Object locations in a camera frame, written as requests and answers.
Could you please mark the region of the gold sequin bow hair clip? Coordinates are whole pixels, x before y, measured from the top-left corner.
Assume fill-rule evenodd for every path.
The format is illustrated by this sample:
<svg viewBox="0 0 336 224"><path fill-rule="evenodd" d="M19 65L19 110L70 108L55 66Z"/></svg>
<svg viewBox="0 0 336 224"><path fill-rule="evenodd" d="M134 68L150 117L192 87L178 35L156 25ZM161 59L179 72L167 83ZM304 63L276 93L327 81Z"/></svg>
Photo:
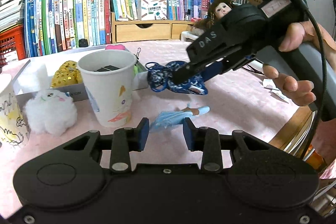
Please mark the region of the gold sequin bow hair clip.
<svg viewBox="0 0 336 224"><path fill-rule="evenodd" d="M80 71L77 68L77 62L69 60L64 62L55 72L51 81L51 88L60 88L63 86L80 84L83 82Z"/></svg>

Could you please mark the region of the white pocket printer box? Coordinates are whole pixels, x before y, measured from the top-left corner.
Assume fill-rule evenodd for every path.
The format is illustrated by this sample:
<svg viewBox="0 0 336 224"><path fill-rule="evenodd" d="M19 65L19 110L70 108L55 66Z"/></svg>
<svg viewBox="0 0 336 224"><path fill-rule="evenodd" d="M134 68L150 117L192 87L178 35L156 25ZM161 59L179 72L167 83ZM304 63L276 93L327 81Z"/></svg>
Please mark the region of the white pocket printer box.
<svg viewBox="0 0 336 224"><path fill-rule="evenodd" d="M138 20L166 20L167 0L137 0Z"/></svg>

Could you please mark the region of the light blue fabric piece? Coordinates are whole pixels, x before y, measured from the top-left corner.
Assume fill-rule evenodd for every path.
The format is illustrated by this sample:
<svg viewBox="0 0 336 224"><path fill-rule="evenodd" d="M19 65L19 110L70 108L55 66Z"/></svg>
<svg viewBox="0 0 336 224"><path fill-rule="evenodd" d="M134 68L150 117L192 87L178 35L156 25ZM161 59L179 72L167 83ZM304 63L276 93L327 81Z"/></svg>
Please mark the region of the light blue fabric piece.
<svg viewBox="0 0 336 224"><path fill-rule="evenodd" d="M207 114L209 111L210 107L208 106L202 106L199 108L191 108L190 106L187 106L186 108L178 111L163 111L151 123L149 132L159 132L173 128L177 125L183 124L183 121L186 118L197 118Z"/></svg>

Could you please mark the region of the grey cardboard box tray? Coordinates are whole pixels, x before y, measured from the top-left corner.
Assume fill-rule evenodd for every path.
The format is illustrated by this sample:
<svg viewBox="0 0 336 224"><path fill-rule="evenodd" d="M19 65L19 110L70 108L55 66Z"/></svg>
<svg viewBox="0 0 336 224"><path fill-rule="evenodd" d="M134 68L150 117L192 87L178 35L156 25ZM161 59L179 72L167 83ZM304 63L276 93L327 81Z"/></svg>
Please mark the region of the grey cardboard box tray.
<svg viewBox="0 0 336 224"><path fill-rule="evenodd" d="M111 64L112 67L123 69L123 64L131 54L126 48L119 50L112 47L113 53L122 52L122 56L118 57L118 62ZM76 60L73 57L80 57L74 54L66 54L65 57L72 57L70 60L66 60L62 63L60 57L55 62L49 63L27 63L25 69L18 73L18 77L15 79L13 88L18 105L21 110L24 110L28 116L37 116L41 113L42 116L51 116L56 114L59 116L65 116L67 114L77 113L74 105L75 101L93 100L94 112L99 112L98 103L87 93L83 84L81 72L78 68ZM57 70L54 70L53 77L48 76L46 65L57 65ZM142 70L134 72L135 78L132 82L132 89L137 90L139 88L146 88L147 83L145 81L146 73ZM118 113L124 113L130 110L132 97L129 85L121 84L121 76L117 77L115 81L117 87L110 88L109 91L115 91L117 98L113 103L113 111Z"/></svg>

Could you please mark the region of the paper cup with scribbles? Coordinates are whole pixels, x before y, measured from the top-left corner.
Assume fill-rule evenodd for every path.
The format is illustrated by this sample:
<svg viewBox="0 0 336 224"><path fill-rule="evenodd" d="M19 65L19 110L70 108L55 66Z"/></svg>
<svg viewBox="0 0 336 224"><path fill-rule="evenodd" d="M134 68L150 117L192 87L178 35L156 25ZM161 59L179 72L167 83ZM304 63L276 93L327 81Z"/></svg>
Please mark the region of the paper cup with scribbles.
<svg viewBox="0 0 336 224"><path fill-rule="evenodd" d="M13 88L12 76L1 73L0 97L1 144L10 148L24 147L30 137Z"/></svg>

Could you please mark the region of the long-haired doll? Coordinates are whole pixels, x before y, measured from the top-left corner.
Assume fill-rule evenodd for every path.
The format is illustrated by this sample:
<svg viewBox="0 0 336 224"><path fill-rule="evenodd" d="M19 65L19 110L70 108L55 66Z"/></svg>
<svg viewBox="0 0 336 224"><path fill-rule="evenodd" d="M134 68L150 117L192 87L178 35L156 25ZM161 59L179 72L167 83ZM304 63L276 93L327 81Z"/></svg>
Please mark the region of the long-haired doll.
<svg viewBox="0 0 336 224"><path fill-rule="evenodd" d="M191 33L201 36L206 30L210 29L216 22L226 16L235 6L230 0L214 0L210 4L207 17L197 21L191 28Z"/></svg>

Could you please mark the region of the stack of horizontal books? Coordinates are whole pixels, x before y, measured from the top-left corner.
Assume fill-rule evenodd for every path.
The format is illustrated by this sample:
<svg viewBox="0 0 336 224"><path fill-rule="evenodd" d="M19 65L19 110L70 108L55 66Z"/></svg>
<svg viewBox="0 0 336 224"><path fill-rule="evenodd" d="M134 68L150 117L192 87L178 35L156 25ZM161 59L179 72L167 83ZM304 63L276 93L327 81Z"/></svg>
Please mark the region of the stack of horizontal books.
<svg viewBox="0 0 336 224"><path fill-rule="evenodd" d="M0 31L23 23L25 0L1 0Z"/></svg>

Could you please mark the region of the blue patterned fabric pouch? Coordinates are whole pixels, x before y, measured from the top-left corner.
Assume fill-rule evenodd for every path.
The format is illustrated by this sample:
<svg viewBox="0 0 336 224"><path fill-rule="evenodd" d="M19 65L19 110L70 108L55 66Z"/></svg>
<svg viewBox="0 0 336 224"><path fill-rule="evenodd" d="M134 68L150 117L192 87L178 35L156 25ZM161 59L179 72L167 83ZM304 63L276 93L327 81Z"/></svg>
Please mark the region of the blue patterned fabric pouch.
<svg viewBox="0 0 336 224"><path fill-rule="evenodd" d="M207 95L208 90L200 73L190 77L182 84L173 82L173 72L179 67L185 65L185 61L171 61L165 66L156 62L148 62L145 64L147 69L147 82L152 91L159 93L165 89L181 94Z"/></svg>

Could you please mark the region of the pink bedspread cloth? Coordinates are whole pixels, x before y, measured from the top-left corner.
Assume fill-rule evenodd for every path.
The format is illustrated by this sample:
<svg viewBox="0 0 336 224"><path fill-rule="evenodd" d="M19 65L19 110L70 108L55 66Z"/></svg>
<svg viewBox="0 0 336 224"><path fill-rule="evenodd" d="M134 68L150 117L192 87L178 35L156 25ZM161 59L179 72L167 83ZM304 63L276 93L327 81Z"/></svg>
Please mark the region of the pink bedspread cloth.
<svg viewBox="0 0 336 224"><path fill-rule="evenodd" d="M297 110L291 102L277 99L265 89L257 75L243 69L214 77L206 83L206 96L177 94L165 90L155 93L151 89L133 92L130 127L146 117L153 120L160 112L208 106L209 113L198 117L194 124L209 126L221 134L235 129L244 130L263 141L270 141ZM81 135L88 130L111 134L112 128L98 123L88 100L76 102L76 124L56 138L50 134L31 134L28 143L19 149L1 149L1 215L8 217L21 207L13 187L13 175L25 162ZM131 163L177 164L200 163L200 152L187 149L181 127L150 134L145 150L133 152Z"/></svg>

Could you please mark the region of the row of upright books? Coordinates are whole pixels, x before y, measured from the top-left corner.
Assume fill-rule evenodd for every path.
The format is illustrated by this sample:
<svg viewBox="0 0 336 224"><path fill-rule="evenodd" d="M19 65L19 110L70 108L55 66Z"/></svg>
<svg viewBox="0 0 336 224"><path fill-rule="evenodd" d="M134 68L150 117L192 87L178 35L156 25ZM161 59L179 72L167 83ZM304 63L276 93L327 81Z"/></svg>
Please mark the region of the row of upright books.
<svg viewBox="0 0 336 224"><path fill-rule="evenodd" d="M240 5L247 0L230 0ZM167 20L195 22L207 15L212 0L167 0ZM25 0L26 57L79 47L112 44L115 20L138 20L137 0Z"/></svg>

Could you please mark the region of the red plastic crate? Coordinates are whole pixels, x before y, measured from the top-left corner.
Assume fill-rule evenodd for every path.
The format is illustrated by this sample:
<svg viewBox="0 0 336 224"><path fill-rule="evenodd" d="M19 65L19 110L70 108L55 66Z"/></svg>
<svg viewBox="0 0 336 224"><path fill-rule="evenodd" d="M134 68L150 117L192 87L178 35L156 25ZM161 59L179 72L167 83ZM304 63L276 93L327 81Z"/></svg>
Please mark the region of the red plastic crate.
<svg viewBox="0 0 336 224"><path fill-rule="evenodd" d="M23 24L17 24L1 32L1 67L9 62L26 58Z"/></svg>

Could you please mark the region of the green and pink felt flower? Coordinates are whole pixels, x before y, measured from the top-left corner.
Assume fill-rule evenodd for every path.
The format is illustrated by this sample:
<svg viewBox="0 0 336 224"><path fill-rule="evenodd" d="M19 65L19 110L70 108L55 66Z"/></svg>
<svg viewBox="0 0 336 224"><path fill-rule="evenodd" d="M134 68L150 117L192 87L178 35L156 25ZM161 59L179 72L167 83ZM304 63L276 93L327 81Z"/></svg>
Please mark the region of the green and pink felt flower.
<svg viewBox="0 0 336 224"><path fill-rule="evenodd" d="M107 46L105 46L105 50L120 50L120 51L127 51L126 47L124 45L120 45L120 44L109 44ZM138 74L139 73L139 69L138 69L138 61L139 59L137 59L137 62L134 65L134 74Z"/></svg>

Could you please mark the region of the white paper cup with drawing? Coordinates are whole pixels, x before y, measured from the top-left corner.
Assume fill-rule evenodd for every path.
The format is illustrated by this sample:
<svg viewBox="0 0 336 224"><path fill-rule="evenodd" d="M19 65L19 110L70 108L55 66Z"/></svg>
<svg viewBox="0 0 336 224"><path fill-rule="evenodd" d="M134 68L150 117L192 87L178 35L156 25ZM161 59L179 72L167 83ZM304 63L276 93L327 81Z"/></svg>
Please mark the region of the white paper cup with drawing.
<svg viewBox="0 0 336 224"><path fill-rule="evenodd" d="M126 50L102 50L77 63L93 112L104 127L121 127L131 119L136 57Z"/></svg>

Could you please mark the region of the wooden drawer organizer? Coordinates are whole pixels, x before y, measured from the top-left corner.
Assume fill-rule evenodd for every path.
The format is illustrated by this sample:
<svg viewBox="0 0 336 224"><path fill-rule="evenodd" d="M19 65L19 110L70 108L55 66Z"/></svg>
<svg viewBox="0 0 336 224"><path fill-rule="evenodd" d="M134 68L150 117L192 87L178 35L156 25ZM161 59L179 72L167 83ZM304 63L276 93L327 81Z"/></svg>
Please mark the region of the wooden drawer organizer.
<svg viewBox="0 0 336 224"><path fill-rule="evenodd" d="M115 20L111 13L112 43L148 40L178 40L183 31L191 30L194 22L185 20Z"/></svg>

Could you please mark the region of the white plastic pipe frame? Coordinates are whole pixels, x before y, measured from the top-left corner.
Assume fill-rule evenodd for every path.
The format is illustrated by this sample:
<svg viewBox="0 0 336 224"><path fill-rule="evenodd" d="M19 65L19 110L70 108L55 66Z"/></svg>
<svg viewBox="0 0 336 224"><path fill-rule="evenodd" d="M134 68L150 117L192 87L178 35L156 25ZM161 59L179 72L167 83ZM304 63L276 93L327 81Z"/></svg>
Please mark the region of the white plastic pipe frame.
<svg viewBox="0 0 336 224"><path fill-rule="evenodd" d="M182 31L181 33L181 41L187 42L187 40L196 40L199 36L196 36L195 34L192 34L189 31Z"/></svg>

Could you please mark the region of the white fluffy plush toy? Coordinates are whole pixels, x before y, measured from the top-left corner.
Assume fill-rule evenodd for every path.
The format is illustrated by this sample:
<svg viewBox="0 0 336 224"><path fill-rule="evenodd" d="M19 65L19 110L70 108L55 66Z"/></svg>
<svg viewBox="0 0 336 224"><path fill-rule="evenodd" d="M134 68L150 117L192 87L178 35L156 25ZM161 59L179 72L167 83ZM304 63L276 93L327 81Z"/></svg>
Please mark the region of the white fluffy plush toy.
<svg viewBox="0 0 336 224"><path fill-rule="evenodd" d="M31 132L61 136L77 121L77 108L68 93L48 88L49 77L45 65L33 66L41 90L25 104L24 111Z"/></svg>

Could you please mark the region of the black binder clip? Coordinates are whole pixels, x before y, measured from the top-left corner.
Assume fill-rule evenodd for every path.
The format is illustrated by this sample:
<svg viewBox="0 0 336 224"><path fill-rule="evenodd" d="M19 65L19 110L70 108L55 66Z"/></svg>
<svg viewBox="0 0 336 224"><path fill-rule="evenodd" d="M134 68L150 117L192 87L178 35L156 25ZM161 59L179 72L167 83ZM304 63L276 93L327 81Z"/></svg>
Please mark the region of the black binder clip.
<svg viewBox="0 0 336 224"><path fill-rule="evenodd" d="M141 53L141 47L137 48L137 52L135 54L136 58L139 59L139 54Z"/></svg>

